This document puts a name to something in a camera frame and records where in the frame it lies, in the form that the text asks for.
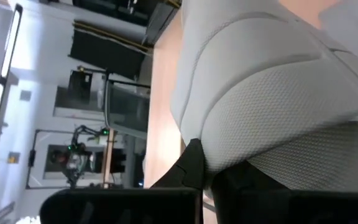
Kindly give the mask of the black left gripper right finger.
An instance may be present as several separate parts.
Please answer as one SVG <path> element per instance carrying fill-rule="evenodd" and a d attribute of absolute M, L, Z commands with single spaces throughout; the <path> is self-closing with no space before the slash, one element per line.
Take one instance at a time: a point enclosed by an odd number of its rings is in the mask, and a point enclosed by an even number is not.
<path fill-rule="evenodd" d="M 358 193 L 291 190 L 244 161 L 211 186 L 218 223 L 358 223 Z"/>

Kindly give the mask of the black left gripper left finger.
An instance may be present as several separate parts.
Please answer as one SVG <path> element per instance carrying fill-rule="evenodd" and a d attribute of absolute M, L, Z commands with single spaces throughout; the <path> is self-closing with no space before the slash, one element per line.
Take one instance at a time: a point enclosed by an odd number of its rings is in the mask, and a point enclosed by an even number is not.
<path fill-rule="evenodd" d="M 200 224 L 204 152 L 192 139 L 174 165 L 148 189 L 66 189 L 50 196 L 41 224 Z"/>

